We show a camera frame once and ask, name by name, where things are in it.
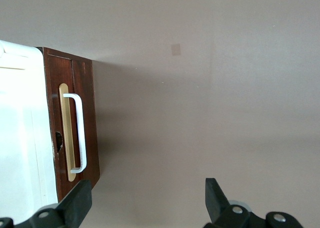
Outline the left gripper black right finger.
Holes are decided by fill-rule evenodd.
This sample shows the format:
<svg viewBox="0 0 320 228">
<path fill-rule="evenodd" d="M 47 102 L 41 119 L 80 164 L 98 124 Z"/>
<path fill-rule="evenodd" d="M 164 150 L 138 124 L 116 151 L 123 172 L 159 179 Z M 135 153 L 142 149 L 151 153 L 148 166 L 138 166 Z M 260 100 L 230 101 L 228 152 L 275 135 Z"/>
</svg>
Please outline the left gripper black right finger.
<svg viewBox="0 0 320 228">
<path fill-rule="evenodd" d="M 205 205 L 211 219 L 208 227 L 267 227 L 265 219 L 239 204 L 230 204 L 215 178 L 205 179 Z"/>
</svg>

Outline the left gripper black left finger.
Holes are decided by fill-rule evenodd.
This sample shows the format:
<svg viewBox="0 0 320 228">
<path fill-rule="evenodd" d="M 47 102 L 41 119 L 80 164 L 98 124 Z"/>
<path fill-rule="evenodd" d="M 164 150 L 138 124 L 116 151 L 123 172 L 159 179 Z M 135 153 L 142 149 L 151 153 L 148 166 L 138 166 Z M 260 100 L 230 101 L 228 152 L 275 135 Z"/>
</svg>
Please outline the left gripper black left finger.
<svg viewBox="0 0 320 228">
<path fill-rule="evenodd" d="M 15 227 L 74 227 L 82 224 L 92 206 L 92 185 L 81 180 L 55 208 L 43 208 Z"/>
</svg>

